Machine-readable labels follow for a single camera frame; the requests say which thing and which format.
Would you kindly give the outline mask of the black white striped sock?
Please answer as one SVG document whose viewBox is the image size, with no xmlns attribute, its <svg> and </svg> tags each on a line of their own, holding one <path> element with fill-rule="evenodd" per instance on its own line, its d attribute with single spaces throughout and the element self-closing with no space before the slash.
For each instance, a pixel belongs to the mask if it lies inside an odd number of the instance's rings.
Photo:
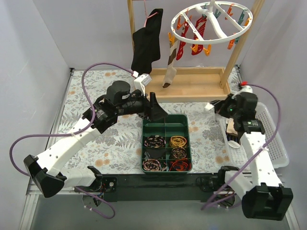
<svg viewBox="0 0 307 230">
<path fill-rule="evenodd" d="M 213 111 L 215 115 L 215 121 L 219 121 L 222 117 L 225 118 L 225 115 L 220 113 L 222 105 L 224 105 L 224 100 L 214 100 L 208 102 L 205 105 L 204 111 L 206 112 Z"/>
</svg>

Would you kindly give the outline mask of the brown beige striped sock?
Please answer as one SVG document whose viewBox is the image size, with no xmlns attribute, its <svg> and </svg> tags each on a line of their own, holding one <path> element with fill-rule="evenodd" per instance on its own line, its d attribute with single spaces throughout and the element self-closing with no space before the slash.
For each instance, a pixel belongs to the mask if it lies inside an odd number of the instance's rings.
<svg viewBox="0 0 307 230">
<path fill-rule="evenodd" d="M 232 136 L 237 137 L 238 132 L 235 130 L 235 124 L 234 120 L 232 118 L 229 118 L 227 126 L 226 126 L 226 133 Z"/>
</svg>

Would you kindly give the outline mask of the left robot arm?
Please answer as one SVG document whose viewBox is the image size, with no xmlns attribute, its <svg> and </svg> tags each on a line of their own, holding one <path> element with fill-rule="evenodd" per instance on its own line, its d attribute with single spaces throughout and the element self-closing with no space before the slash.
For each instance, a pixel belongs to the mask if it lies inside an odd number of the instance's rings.
<svg viewBox="0 0 307 230">
<path fill-rule="evenodd" d="M 140 90 L 131 92 L 127 82 L 117 80 L 95 101 L 93 109 L 84 112 L 67 137 L 37 156 L 28 155 L 24 159 L 25 167 L 44 197 L 52 197 L 64 187 L 81 186 L 98 191 L 103 180 L 98 169 L 94 166 L 65 169 L 64 165 L 88 142 L 116 124 L 119 116 L 132 114 L 149 121 L 168 116 L 155 93 L 151 92 L 147 98 Z"/>
</svg>

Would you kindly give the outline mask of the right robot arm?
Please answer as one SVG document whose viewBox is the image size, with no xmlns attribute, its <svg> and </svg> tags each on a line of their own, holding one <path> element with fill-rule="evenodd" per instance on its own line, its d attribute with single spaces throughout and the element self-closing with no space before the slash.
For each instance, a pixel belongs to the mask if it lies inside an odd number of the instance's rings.
<svg viewBox="0 0 307 230">
<path fill-rule="evenodd" d="M 229 94 L 214 107 L 216 114 L 234 122 L 248 161 L 239 168 L 221 169 L 222 190 L 232 188 L 249 219 L 283 220 L 292 200 L 291 188 L 277 176 L 267 149 L 265 129 L 256 118 L 257 96 L 252 92 Z"/>
</svg>

